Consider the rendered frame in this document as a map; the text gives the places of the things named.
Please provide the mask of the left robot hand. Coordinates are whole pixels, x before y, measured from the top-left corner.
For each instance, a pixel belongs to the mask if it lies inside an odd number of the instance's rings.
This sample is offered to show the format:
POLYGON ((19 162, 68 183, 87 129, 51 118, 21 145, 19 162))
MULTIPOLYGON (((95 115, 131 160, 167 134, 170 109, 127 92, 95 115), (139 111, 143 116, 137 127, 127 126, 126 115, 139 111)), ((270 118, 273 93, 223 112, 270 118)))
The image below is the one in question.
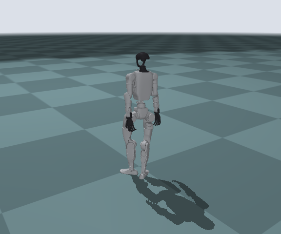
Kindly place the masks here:
POLYGON ((125 127, 128 128, 128 131, 131 131, 131 132, 135 131, 136 129, 135 129, 135 127, 133 125, 133 121, 131 119, 132 118, 132 113, 130 112, 130 117, 126 117, 126 118, 127 118, 127 121, 126 121, 125 127))

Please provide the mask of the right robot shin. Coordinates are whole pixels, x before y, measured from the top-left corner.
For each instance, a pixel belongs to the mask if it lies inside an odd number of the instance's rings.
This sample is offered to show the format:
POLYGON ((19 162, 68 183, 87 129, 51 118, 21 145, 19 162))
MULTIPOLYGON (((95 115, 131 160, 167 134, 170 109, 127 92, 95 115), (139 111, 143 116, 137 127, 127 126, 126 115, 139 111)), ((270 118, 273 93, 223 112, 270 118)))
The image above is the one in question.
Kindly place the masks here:
POLYGON ((145 171, 146 171, 146 164, 148 162, 148 158, 149 158, 149 142, 146 143, 146 146, 145 146, 145 150, 141 150, 140 152, 140 160, 141 160, 141 174, 145 174, 145 171))

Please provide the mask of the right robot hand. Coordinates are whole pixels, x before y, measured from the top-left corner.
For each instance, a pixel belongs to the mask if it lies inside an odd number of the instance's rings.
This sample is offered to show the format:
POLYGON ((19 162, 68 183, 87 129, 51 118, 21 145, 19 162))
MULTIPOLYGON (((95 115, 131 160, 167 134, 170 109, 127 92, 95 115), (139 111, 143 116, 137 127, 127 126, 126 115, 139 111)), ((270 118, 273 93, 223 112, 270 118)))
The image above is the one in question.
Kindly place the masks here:
POLYGON ((154 112, 154 113, 155 113, 155 122, 154 122, 153 125, 155 125, 155 123, 156 123, 155 126, 158 126, 158 125, 160 125, 160 123, 161 123, 161 117, 160 117, 160 115, 159 115, 160 109, 158 108, 158 112, 154 112))

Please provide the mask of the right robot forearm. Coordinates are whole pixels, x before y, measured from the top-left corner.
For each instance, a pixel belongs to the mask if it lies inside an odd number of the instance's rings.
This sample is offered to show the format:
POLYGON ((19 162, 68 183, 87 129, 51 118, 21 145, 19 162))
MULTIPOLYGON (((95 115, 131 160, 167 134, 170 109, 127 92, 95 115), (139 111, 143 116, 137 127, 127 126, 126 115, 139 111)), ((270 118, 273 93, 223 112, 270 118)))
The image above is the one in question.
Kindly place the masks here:
POLYGON ((153 107, 154 107, 154 112, 158 112, 158 108, 159 108, 159 95, 154 96, 153 98, 153 107))

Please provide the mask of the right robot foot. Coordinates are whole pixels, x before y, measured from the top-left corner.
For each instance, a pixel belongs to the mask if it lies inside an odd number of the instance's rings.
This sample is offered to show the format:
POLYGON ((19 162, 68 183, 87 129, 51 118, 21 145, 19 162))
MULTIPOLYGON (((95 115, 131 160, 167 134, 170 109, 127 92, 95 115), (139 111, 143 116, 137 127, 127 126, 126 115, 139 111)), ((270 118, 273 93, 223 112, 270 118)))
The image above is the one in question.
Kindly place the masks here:
POLYGON ((149 171, 148 170, 146 170, 145 171, 145 174, 140 174, 140 176, 139 176, 139 179, 144 179, 147 175, 148 175, 148 173, 149 173, 149 171))

